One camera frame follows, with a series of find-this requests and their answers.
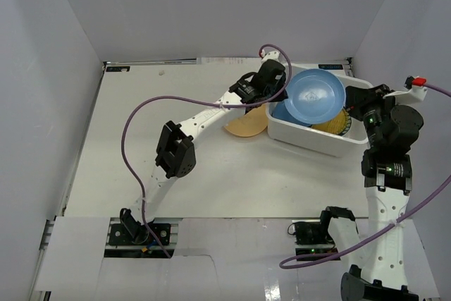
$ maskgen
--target blue bowl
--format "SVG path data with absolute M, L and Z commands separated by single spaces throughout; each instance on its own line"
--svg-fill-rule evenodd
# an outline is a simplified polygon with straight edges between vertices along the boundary
M 342 82 L 334 74 L 320 69 L 298 73 L 288 84 L 287 94 L 284 104 L 288 113 L 304 125 L 332 120 L 346 102 Z
M 301 125 L 305 127 L 311 127 L 308 123 L 301 123 L 299 120 L 296 120 L 291 114 L 288 113 L 287 108 L 285 107 L 284 102 L 278 102 L 276 107 L 274 107 L 273 113 L 271 114 L 274 118 L 287 121 L 289 123 L 295 123 L 296 125 Z

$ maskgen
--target white plastic bin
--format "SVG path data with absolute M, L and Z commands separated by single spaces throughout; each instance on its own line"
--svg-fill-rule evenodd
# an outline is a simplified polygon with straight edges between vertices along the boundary
M 304 65 L 293 65 L 293 76 L 305 70 Z M 343 71 L 332 71 L 346 86 L 360 88 L 371 88 L 373 85 L 365 80 L 349 77 Z M 355 147 L 368 142 L 364 124 L 352 119 L 350 130 L 343 136 L 334 135 L 320 130 L 314 130 L 294 123 L 288 123 L 272 117 L 271 113 L 277 103 L 266 105 L 266 116 L 268 116 L 268 134 L 271 139 L 287 142 L 314 151 L 342 157 L 351 152 Z

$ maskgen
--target tabletop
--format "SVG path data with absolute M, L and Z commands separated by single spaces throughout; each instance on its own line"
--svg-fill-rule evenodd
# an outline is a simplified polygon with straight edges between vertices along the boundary
M 73 182 L 66 216 L 118 216 L 140 195 L 121 157 L 121 134 L 145 99 L 177 95 L 213 102 L 254 64 L 140 65 L 104 74 Z M 126 140 L 130 163 L 149 179 L 164 123 L 204 109 L 163 100 L 144 107 Z M 360 161 L 365 146 L 334 158 L 272 140 L 266 131 L 238 138 L 220 129 L 196 150 L 197 165 L 166 195 L 161 218 L 318 217 L 333 205 L 368 216 Z

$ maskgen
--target white wall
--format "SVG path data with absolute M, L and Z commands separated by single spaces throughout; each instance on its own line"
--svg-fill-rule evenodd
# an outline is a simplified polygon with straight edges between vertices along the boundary
M 383 0 L 69 0 L 103 61 L 354 56 Z
M 24 301 L 101 75 L 67 0 L 0 0 L 0 299 Z
M 400 88 L 408 75 L 451 90 L 451 0 L 385 0 L 355 56 L 360 78 Z M 414 191 L 418 204 L 450 174 L 451 99 L 429 90 L 417 106 L 425 126 L 413 145 Z M 451 188 L 420 211 L 414 222 L 444 300 L 451 300 Z

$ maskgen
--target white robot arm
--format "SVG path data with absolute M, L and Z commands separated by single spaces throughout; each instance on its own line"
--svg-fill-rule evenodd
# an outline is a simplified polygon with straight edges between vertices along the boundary
M 422 102 L 427 89 L 423 78 L 408 78 L 406 92 L 381 85 L 369 90 L 348 87 L 347 108 L 363 121 L 370 148 L 365 151 L 365 177 L 369 208 L 369 234 L 396 224 L 406 210 L 412 191 L 412 167 L 407 152 L 423 126 L 420 113 L 410 106 Z M 361 242 L 352 212 L 328 207 L 322 215 L 339 252 Z M 409 293 L 404 271 L 402 224 L 355 252 L 342 257 L 347 271 L 342 278 L 342 300 L 418 300 Z
M 143 216 L 142 209 L 144 219 L 151 223 L 169 189 L 194 169 L 195 150 L 201 142 L 213 131 L 245 115 L 259 102 L 272 98 L 282 90 L 286 78 L 285 67 L 278 61 L 279 57 L 277 51 L 265 54 L 259 72 L 243 75 L 215 102 L 217 108 L 205 109 L 178 124 L 172 121 L 165 124 L 156 148 L 155 167 L 144 187 L 144 201 L 140 196 L 129 209 L 121 210 L 121 223 L 133 242 L 147 236 L 147 230 L 139 222 Z M 286 97 L 283 90 L 272 101 L 279 102 Z
M 236 93 L 226 92 L 217 104 L 240 105 L 242 98 Z M 246 114 L 246 108 L 241 109 L 227 109 L 227 108 L 212 108 L 205 109 L 192 118 L 182 121 L 178 125 L 165 125 L 165 129 L 178 129 L 183 135 L 191 137 L 194 144 L 194 149 L 198 148 L 201 142 L 213 131 L 227 125 L 230 121 L 239 118 Z M 146 185 L 146 201 L 145 201 L 145 216 L 146 221 L 152 222 L 155 219 L 156 211 L 160 203 L 168 193 L 169 189 L 179 179 L 188 174 L 195 165 L 194 163 L 186 163 L 180 168 L 179 176 L 167 177 L 167 172 L 164 169 L 164 159 L 157 157 L 157 164 L 154 166 L 149 183 Z M 138 197 L 135 203 L 130 207 L 131 214 L 139 218 L 141 216 L 142 198 Z

